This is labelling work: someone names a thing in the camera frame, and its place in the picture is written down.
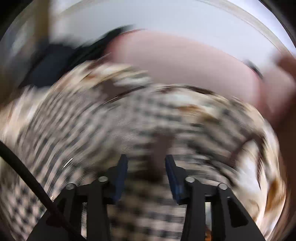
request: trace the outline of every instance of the metal screw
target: metal screw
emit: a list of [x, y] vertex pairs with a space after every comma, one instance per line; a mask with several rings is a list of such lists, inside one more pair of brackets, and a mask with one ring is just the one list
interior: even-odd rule
[[185, 181], [188, 182], [188, 183], [192, 183], [192, 182], [195, 181], [195, 178], [194, 177], [186, 177]]
[[99, 182], [104, 183], [106, 181], [108, 181], [108, 178], [106, 176], [99, 177]]
[[222, 189], [222, 190], [226, 190], [228, 187], [227, 187], [227, 185], [225, 184], [225, 183], [220, 183], [219, 185], [218, 185], [218, 187], [220, 188], [220, 189]]
[[69, 183], [69, 184], [66, 185], [67, 190], [72, 190], [74, 188], [75, 188], [75, 185], [73, 183]]

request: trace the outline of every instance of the checkered blanket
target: checkered blanket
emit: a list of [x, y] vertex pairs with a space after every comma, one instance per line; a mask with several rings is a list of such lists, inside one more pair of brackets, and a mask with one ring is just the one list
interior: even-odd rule
[[[256, 109], [190, 86], [153, 84], [129, 66], [85, 62], [46, 92], [29, 122], [14, 121], [21, 128], [9, 147], [52, 200], [67, 183], [88, 184], [116, 165], [121, 154], [128, 156], [123, 196], [108, 206], [113, 240], [181, 237], [186, 209], [172, 199], [167, 177], [152, 183], [136, 175], [145, 172], [159, 131], [173, 133], [167, 153], [190, 176], [232, 188], [266, 239], [285, 202], [277, 139]], [[261, 151], [255, 141], [243, 145], [253, 133], [264, 140]], [[1, 134], [5, 139], [9, 131]], [[8, 167], [1, 168], [0, 189], [12, 235], [26, 240], [44, 206]], [[86, 209], [83, 213], [86, 237]]]

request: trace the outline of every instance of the checkered fabric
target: checkered fabric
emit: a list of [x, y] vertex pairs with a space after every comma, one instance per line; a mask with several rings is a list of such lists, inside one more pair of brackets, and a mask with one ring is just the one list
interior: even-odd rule
[[[167, 177], [151, 183], [134, 175], [145, 170], [159, 130], [174, 134], [168, 154], [190, 176], [211, 185], [226, 183], [234, 192], [242, 190], [239, 197], [247, 195], [248, 189], [237, 181], [240, 160], [231, 164], [229, 157], [250, 133], [266, 136], [263, 127], [268, 124], [255, 109], [192, 87], [152, 84], [144, 73], [127, 67], [115, 71], [109, 65], [90, 65], [73, 70], [51, 89], [13, 148], [52, 200], [66, 184], [88, 184], [126, 154], [123, 196], [108, 206], [112, 239], [180, 239], [186, 209], [172, 199]], [[130, 91], [108, 99], [102, 91], [106, 81]], [[277, 178], [270, 165], [264, 164], [265, 171], [269, 180]], [[258, 195], [266, 198], [267, 192]], [[1, 176], [0, 205], [16, 240], [26, 240], [45, 212], [10, 169]], [[83, 213], [81, 233], [86, 237], [86, 210]]]

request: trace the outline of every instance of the patterned fabric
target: patterned fabric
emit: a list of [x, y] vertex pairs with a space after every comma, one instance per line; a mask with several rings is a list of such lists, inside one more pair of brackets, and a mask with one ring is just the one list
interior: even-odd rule
[[[28, 124], [15, 120], [22, 128], [9, 147], [52, 200], [66, 184], [88, 184], [126, 154], [123, 196], [108, 206], [112, 239], [178, 240], [185, 206], [172, 199], [167, 177], [151, 183], [136, 175], [153, 153], [154, 134], [168, 131], [176, 164], [205, 184], [231, 187], [269, 239], [286, 196], [277, 139], [252, 106], [198, 91], [153, 84], [129, 66], [85, 62], [46, 93]], [[252, 139], [243, 145], [254, 133], [262, 148]], [[0, 205], [16, 240], [25, 240], [45, 212], [8, 167], [1, 169]], [[209, 205], [206, 212], [210, 230]], [[81, 233], [87, 236], [85, 210]]]

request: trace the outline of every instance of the black cable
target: black cable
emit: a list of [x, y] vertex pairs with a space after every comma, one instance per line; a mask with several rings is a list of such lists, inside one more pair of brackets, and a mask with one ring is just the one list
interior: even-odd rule
[[0, 141], [0, 156], [16, 171], [16, 173], [23, 179], [33, 193], [39, 198], [41, 203], [47, 210], [55, 215], [63, 228], [70, 232], [77, 240], [86, 241], [80, 233], [78, 233], [72, 225], [65, 219], [64, 215], [53, 204], [49, 196], [46, 194], [39, 182], [34, 178], [21, 160], [3, 143]]

